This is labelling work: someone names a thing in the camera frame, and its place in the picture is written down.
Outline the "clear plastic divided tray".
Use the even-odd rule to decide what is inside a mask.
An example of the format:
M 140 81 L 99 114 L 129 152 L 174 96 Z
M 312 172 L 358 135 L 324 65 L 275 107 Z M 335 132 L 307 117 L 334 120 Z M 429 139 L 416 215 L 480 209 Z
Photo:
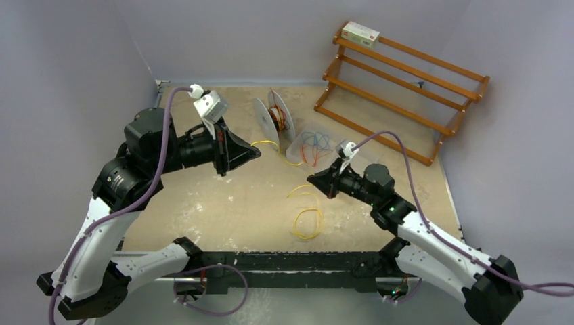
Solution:
M 340 131 L 315 121 L 303 125 L 286 149 L 289 162 L 298 164 L 307 175 L 328 169 L 338 158 L 337 147 L 350 141 Z

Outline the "white perforated cable spool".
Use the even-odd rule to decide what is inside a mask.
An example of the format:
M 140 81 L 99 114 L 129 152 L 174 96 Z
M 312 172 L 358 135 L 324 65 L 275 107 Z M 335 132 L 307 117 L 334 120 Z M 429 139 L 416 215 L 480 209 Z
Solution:
M 267 103 L 254 98 L 252 107 L 265 140 L 274 142 L 281 153 L 295 138 L 295 125 L 291 113 L 279 93 L 269 88 Z

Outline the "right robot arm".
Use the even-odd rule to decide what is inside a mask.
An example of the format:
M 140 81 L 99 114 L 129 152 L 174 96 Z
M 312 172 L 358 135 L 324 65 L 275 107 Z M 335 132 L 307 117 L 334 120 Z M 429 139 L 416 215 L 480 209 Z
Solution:
M 502 324 L 524 297 L 515 283 L 514 263 L 500 255 L 472 248 L 423 218 L 412 203 L 395 191 L 395 180 L 382 164 L 368 165 L 363 174 L 342 160 L 307 181 L 328 198 L 344 193 L 371 206 L 371 218 L 395 239 L 380 257 L 384 273 L 400 271 L 422 278 L 463 304 L 478 324 Z

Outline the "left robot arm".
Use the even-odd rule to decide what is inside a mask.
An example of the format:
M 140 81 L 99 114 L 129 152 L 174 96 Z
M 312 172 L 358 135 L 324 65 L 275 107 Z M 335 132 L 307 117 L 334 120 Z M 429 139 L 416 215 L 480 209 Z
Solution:
M 165 248 L 126 260 L 114 258 L 125 232 L 163 185 L 155 176 L 210 163 L 219 175 L 260 157 L 260 150 L 232 133 L 224 120 L 214 135 L 204 125 L 177 136 L 162 108 L 138 112 L 126 125 L 125 141 L 98 175 L 83 225 L 64 262 L 41 274 L 38 287 L 51 297 L 51 310 L 68 321 L 100 318 L 115 310 L 139 287 L 157 278 L 198 274 L 202 250 L 180 237 Z M 167 156 L 157 169 L 160 151 Z

